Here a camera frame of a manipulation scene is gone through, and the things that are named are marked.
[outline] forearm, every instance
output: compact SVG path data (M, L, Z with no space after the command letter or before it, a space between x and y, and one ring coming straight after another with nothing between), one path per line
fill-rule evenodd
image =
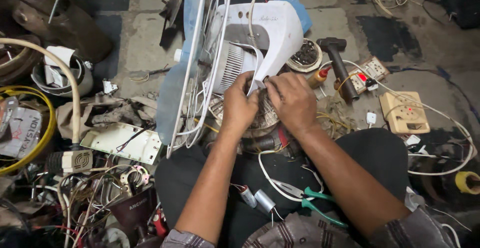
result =
M217 243L239 140L236 133L220 131L175 229Z
M331 140L320 125L296 137L337 204L364 236L410 214L402 202Z

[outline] bowl of screws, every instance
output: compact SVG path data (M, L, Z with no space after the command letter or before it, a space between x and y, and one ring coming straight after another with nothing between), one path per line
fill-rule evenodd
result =
M322 51L320 46L309 40L307 38L303 38L303 45L300 50L293 54L288 61L286 61L287 65L302 73L308 73L320 66L322 62Z

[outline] pliers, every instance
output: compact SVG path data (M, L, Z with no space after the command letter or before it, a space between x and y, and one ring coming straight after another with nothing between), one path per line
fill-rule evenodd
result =
M333 219L329 216L327 216L325 213L321 212L317 207L315 207L311 202L310 200L312 200L313 198L322 198L322 199L326 199L328 201L331 201L331 202L334 202L336 203L335 199L331 196L328 196L328 195L324 195L324 194L321 194L321 193L317 193L317 192L314 192L310 189L310 187L307 187L305 188L304 191L298 189L297 187L294 187L288 183L283 183L281 181L278 181L278 180L274 180L274 179L271 179L273 183L275 183L275 185L277 185L280 189L284 190L285 192L291 194L292 196L295 196L299 199L302 199L302 203L301 203L301 206L303 208L309 208L311 210L315 210L317 211L319 214L321 214L322 216L324 216L327 220L329 220L330 222L340 226L340 227L348 227L347 224L339 221L339 220L336 220L336 219Z

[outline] silver capacitor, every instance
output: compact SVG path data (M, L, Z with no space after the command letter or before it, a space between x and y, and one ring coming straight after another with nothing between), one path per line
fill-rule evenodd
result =
M262 206L267 213L271 212L273 207L275 207L275 202L273 202L261 189L255 193L255 199L257 199L260 206Z
M255 196L251 193L247 185L242 185L242 188L240 189L239 192L243 201L245 201L247 205L249 205L252 208L255 208L257 206L257 200L255 199Z

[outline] black trousers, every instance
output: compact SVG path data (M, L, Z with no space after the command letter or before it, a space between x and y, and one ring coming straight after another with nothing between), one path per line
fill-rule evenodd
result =
M386 129L371 128L347 134L336 143L390 193L404 201L406 186L409 184L408 155L407 148L400 138ZM155 187L162 202L167 224L171 228L177 222L206 159L206 153L199 146L194 146L189 149L180 148L170 159L162 159L159 162L154 175ZM305 159L291 161L289 157L280 154L265 154L261 159L271 178L299 189L309 186L314 191L320 190L314 175L301 168L305 164ZM258 155L237 157L231 183L246 184L254 194L262 189L276 203L282 217L292 212L306 210L302 209L300 202L285 198L270 185L258 164ZM316 199L312 202L324 212L339 210L326 200ZM238 195L237 189L231 187L219 247L241 247L253 232L271 221L271 215L261 212L258 208L259 206L253 209L246 205Z

